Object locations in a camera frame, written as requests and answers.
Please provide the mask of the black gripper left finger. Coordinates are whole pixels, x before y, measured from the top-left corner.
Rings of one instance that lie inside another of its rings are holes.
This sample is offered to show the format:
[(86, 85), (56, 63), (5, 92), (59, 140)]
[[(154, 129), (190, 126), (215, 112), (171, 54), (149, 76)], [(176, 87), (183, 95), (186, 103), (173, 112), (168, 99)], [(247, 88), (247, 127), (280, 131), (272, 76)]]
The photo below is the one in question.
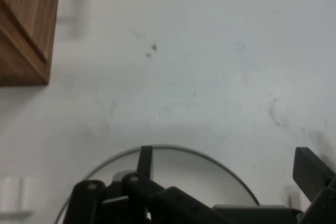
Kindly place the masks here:
[(150, 178), (153, 147), (140, 150), (135, 172), (106, 186), (85, 180), (72, 190), (65, 223), (225, 223), (226, 219), (176, 187)]

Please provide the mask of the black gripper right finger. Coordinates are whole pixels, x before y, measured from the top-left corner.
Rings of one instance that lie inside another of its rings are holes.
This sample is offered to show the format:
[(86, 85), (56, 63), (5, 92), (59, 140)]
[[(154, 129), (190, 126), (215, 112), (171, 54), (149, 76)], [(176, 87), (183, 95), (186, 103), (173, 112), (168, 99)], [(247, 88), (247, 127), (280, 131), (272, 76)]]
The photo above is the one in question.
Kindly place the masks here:
[(297, 147), (292, 176), (310, 201), (299, 223), (335, 224), (335, 172), (310, 148)]

